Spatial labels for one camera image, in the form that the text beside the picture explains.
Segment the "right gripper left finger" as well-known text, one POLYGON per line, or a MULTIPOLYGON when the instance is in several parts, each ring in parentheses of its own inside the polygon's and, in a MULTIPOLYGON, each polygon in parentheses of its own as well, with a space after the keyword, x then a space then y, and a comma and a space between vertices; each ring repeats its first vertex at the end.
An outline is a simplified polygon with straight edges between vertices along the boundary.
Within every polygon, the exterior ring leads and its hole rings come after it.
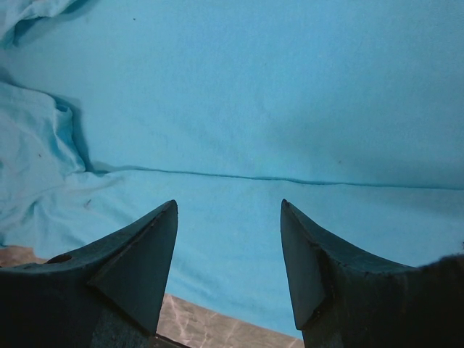
POLYGON ((1 269, 3 347, 147 347, 178 230, 170 200, 84 247, 1 269))

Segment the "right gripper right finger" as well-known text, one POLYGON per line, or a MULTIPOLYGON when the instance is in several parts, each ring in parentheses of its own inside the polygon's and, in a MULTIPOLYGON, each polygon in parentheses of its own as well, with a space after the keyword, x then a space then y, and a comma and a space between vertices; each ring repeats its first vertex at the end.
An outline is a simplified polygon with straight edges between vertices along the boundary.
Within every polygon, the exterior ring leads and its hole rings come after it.
POLYGON ((295 325, 306 347, 461 347, 463 257, 420 267, 378 257, 281 204, 295 325))

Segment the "cyan blue t-shirt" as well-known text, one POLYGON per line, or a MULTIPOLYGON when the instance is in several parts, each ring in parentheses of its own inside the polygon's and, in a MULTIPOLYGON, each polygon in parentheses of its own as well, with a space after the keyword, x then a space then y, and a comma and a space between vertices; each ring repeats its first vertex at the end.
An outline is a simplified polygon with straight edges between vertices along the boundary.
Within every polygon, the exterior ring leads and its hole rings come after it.
POLYGON ((463 252, 461 1, 3 1, 1 248, 178 203, 167 292, 290 336, 288 200, 378 256, 463 252))

